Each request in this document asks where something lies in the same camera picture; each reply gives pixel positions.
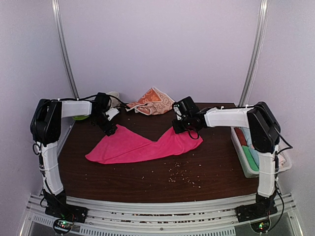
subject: white backdrop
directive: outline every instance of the white backdrop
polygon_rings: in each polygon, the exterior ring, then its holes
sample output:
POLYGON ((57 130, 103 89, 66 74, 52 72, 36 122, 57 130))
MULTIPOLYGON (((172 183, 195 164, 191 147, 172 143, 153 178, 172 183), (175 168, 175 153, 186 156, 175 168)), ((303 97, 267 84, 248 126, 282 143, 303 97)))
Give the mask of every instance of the white backdrop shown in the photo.
MULTIPOLYGON (((17 235, 42 176, 30 123, 41 98, 71 97, 50 1, 0 1, 0 235, 17 235)), ((71 120, 64 120, 63 128, 71 120)))
POLYGON ((116 90, 137 100, 156 86, 175 100, 240 99, 259 0, 60 0, 81 97, 116 90))
POLYGON ((287 153, 291 170, 280 175, 292 193, 305 224, 315 222, 315 1, 271 1, 263 50, 250 104, 266 101, 283 136, 293 145, 287 153))

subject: green object in tray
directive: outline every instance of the green object in tray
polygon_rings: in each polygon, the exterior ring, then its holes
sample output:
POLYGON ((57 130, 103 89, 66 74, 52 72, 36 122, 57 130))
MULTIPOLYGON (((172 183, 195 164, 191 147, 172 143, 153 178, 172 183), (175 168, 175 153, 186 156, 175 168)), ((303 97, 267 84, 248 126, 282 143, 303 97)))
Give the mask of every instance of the green object in tray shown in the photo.
POLYGON ((246 156, 246 158, 247 158, 247 161, 248 161, 248 163, 249 163, 251 169, 252 169, 253 171, 259 171, 259 168, 258 168, 258 166, 256 165, 256 162, 254 161, 254 159, 253 159, 253 157, 252 157, 252 155, 251 155, 251 152, 250 152, 250 150, 249 150, 249 147, 248 147, 248 146, 242 146, 242 148, 243 148, 243 151, 244 151, 244 153, 245 153, 245 156, 246 156))
POLYGON ((88 118, 89 116, 75 116, 75 117, 72 117, 74 120, 84 120, 86 118, 88 118))

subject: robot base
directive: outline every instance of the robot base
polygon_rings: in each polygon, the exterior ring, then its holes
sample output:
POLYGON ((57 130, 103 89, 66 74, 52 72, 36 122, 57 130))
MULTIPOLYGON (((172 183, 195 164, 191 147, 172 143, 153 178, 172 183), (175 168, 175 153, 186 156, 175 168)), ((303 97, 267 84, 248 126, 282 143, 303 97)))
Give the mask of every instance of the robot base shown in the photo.
POLYGON ((47 207, 45 210, 45 214, 51 215, 56 218, 64 219, 69 222, 79 222, 79 223, 84 223, 85 219, 87 218, 88 214, 88 209, 82 206, 74 206, 74 205, 66 205, 67 208, 69 208, 73 214, 74 214, 74 219, 72 220, 72 214, 70 214, 67 217, 63 217, 60 213, 60 211, 55 211, 52 207, 47 207))
POLYGON ((269 207, 268 210, 262 207, 262 205, 254 203, 246 206, 239 206, 235 208, 235 211, 238 222, 256 220, 259 218, 268 217, 267 213, 269 213, 269 215, 272 215, 278 212, 275 202, 273 202, 272 206, 269 207))

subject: white plastic tray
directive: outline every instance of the white plastic tray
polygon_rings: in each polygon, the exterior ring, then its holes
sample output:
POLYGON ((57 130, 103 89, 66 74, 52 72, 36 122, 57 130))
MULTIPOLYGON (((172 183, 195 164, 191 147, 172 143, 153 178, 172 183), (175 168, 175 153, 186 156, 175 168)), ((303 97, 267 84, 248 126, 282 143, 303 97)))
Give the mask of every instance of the white plastic tray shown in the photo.
MULTIPOLYGON (((236 153, 238 155, 238 158, 240 159, 240 162, 241 162, 241 165, 242 165, 242 168, 243 168, 243 172, 244 172, 244 175, 246 178, 255 178, 255 177, 258 177, 259 176, 259 171, 253 171, 248 163, 248 160, 245 156, 245 153, 243 151, 243 148, 241 146, 241 143, 236 135, 236 132, 234 130, 234 127, 231 127, 231 139, 232 139, 232 142, 234 144, 234 147, 235 147, 235 150, 236 150, 236 153)), ((282 152, 281 155, 284 159, 285 159, 285 163, 280 166, 280 172, 283 172, 283 171, 286 171, 286 170, 289 170, 291 169, 292 167, 292 163, 291 163, 291 160, 290 158, 288 157, 288 155, 285 154, 285 151, 282 152)))

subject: wooden table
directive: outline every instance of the wooden table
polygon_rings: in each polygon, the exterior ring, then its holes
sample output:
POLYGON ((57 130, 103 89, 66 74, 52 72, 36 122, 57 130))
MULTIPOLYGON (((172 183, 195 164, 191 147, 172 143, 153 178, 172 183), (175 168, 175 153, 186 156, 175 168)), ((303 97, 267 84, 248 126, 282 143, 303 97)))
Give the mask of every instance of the wooden table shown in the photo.
MULTIPOLYGON (((199 103, 199 108, 234 104, 199 103)), ((159 116, 122 112, 114 122, 152 141, 171 127, 174 113, 159 116)), ((200 131, 204 142, 180 156, 131 164, 102 165, 85 158, 104 137, 89 119, 77 121, 59 157, 68 196, 125 203, 170 203, 252 194, 258 179, 245 178, 229 127, 200 131)))

